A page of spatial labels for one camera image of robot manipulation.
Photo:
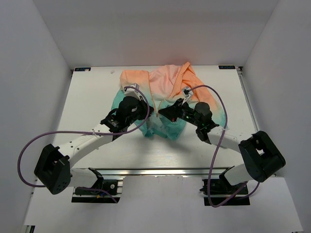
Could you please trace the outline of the peach and teal jacket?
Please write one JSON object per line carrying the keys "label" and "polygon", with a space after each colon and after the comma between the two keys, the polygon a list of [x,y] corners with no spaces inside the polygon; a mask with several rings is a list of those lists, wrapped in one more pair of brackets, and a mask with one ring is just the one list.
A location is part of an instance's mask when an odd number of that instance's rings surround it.
{"label": "peach and teal jacket", "polygon": [[189,86],[193,92],[188,104],[191,108],[198,102],[206,102],[212,111],[212,120],[220,126],[225,125],[225,113],[203,82],[196,76],[189,62],[182,66],[165,65],[148,72],[146,70],[124,70],[120,76],[121,87],[137,83],[154,112],[146,121],[145,137],[158,135],[176,140],[182,133],[186,122],[178,119],[171,122],[160,115],[160,109],[169,107],[179,98],[183,98],[182,89]]}

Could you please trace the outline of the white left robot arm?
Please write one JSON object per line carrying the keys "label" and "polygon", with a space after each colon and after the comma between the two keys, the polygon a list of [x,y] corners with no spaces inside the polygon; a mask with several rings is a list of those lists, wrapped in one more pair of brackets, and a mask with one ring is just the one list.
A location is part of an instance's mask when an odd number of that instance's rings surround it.
{"label": "white left robot arm", "polygon": [[103,187],[102,175],[90,167],[73,166],[102,145],[115,141],[135,121],[149,117],[153,110],[142,97],[124,97],[118,108],[111,110],[92,131],[60,146],[45,146],[35,175],[53,195],[67,187],[82,187],[93,194],[99,193]]}

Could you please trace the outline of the aluminium table rail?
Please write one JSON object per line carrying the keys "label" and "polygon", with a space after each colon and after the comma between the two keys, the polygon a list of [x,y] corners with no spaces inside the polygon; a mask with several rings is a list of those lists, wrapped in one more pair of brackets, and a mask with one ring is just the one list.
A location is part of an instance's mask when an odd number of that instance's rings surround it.
{"label": "aluminium table rail", "polygon": [[209,168],[95,168],[103,176],[136,176],[136,175],[208,175]]}

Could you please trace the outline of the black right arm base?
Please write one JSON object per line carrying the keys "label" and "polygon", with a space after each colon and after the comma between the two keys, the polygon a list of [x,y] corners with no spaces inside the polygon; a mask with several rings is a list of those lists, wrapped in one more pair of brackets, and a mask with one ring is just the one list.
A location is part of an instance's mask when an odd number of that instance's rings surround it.
{"label": "black right arm base", "polygon": [[[204,206],[210,206],[207,197],[207,185],[208,185],[208,173],[209,168],[198,169],[201,172],[202,176],[202,188],[200,192],[203,194],[204,198]],[[229,198],[234,192],[236,192],[240,187],[242,187],[242,183],[231,186],[226,184],[222,173],[229,170],[228,167],[224,169],[216,168],[213,169],[211,179],[210,179],[210,198],[214,205],[220,204],[225,199]],[[249,197],[245,197],[248,195],[247,185],[243,187],[243,189],[233,198],[231,198],[228,202],[224,204],[224,206],[249,206],[250,199]]]}

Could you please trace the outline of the right blue table label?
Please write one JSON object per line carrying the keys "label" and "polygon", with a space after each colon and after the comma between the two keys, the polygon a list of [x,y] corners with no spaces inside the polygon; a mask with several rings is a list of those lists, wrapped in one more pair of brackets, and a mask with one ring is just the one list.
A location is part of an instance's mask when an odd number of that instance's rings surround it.
{"label": "right blue table label", "polygon": [[233,65],[219,65],[219,69],[236,69]]}

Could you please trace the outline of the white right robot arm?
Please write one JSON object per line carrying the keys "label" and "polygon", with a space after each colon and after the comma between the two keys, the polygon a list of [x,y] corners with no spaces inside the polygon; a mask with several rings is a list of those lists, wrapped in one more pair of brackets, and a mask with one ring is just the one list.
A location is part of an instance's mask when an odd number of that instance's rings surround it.
{"label": "white right robot arm", "polygon": [[198,138],[205,143],[219,144],[241,154],[243,163],[228,168],[219,176],[219,187],[224,193],[232,193],[238,184],[250,180],[262,183],[286,165],[285,158],[266,132],[258,131],[248,139],[243,139],[242,134],[224,133],[212,120],[210,106],[205,102],[198,102],[191,108],[183,99],[178,99],[159,110],[159,114],[171,122],[182,119],[196,126]]}

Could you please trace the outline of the blue table label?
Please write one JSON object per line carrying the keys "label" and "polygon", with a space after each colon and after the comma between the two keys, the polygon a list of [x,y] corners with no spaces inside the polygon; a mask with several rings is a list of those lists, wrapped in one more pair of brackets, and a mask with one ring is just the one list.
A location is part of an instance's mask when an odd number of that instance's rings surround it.
{"label": "blue table label", "polygon": [[236,69],[233,65],[219,65],[219,69]]}
{"label": "blue table label", "polygon": [[90,67],[76,67],[74,69],[75,72],[88,72],[91,71]]}

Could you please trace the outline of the left blue table label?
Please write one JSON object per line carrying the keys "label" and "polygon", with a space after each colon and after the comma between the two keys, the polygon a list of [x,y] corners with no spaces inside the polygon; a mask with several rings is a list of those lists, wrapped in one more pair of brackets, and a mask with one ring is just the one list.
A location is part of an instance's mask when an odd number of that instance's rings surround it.
{"label": "left blue table label", "polygon": [[90,67],[76,67],[74,69],[75,72],[88,72],[91,71]]}

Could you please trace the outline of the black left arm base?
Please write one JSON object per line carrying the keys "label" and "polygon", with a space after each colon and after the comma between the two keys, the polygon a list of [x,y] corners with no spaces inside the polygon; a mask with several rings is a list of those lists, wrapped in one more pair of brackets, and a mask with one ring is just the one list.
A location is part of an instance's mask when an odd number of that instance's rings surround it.
{"label": "black left arm base", "polygon": [[122,180],[102,175],[94,168],[71,170],[72,203],[113,203],[121,198]]}

